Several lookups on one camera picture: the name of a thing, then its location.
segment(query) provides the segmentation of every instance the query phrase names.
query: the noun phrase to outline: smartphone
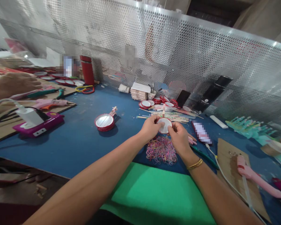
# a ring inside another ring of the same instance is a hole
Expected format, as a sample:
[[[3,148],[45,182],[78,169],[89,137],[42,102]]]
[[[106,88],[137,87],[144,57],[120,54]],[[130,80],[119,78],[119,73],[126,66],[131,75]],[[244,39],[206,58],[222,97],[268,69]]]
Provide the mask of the smartphone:
[[[208,136],[207,132],[205,131],[202,123],[197,121],[192,121],[191,124],[193,125],[198,140],[203,144],[212,145],[212,140]]]
[[[189,96],[190,92],[182,90],[177,98],[178,106],[182,108]]]

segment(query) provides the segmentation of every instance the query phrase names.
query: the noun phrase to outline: red thermos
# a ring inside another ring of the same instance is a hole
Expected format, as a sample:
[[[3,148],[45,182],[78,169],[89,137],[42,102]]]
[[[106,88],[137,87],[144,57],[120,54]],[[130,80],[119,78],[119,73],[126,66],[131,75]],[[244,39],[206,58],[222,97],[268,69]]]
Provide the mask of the red thermos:
[[[88,56],[80,56],[82,72],[84,76],[84,82],[87,85],[94,85],[94,73],[93,73],[93,66],[91,64],[91,58]]]

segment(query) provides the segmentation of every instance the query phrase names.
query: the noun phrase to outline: blue tabletop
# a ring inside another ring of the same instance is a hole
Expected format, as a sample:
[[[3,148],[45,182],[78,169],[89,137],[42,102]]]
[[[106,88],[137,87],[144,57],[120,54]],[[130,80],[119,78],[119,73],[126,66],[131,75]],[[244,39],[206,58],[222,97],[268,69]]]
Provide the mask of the blue tabletop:
[[[91,163],[106,155],[129,137],[137,134],[144,119],[137,116],[149,115],[138,107],[138,101],[130,94],[118,92],[112,87],[96,87],[90,95],[80,93],[68,96],[68,101],[77,103],[62,114],[65,123],[51,132],[35,139],[19,139],[14,135],[0,142],[0,157],[27,166],[48,171],[63,177],[72,178]],[[108,132],[99,132],[94,125],[94,119],[103,113],[109,113],[112,107],[118,108],[115,127]],[[217,140],[222,138],[249,155],[252,169],[271,185],[271,178],[281,179],[281,166],[260,150],[260,144],[248,140],[232,129],[222,129],[206,115],[202,122],[214,144],[211,150],[217,152]],[[184,124],[188,132],[195,136],[193,128]],[[198,143],[198,148],[210,154],[207,148]],[[144,148],[133,160],[144,165],[157,167],[177,173],[188,174],[182,160],[178,157],[175,165],[154,164],[146,159]],[[273,224],[281,224],[281,203],[260,189],[265,208]]]

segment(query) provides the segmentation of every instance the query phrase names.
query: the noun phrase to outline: black thermos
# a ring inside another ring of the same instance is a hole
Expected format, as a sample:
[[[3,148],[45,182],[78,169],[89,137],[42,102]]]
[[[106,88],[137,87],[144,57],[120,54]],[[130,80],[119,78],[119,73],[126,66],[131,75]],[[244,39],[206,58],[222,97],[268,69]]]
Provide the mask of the black thermos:
[[[225,87],[232,81],[230,77],[220,76],[213,84],[207,89],[203,97],[193,107],[194,110],[203,112],[218,96],[225,90]]]

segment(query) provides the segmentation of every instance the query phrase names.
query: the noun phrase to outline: perforated metal sheet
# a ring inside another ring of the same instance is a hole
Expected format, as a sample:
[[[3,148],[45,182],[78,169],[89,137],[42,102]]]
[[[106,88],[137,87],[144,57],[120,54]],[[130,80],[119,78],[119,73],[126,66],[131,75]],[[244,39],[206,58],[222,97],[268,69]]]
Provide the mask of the perforated metal sheet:
[[[219,75],[232,77],[207,112],[281,125],[280,43],[135,1],[0,0],[0,22],[36,55],[87,55],[98,80],[154,82],[171,98],[184,89],[189,105]],[[125,45],[137,47],[138,67],[121,66]]]

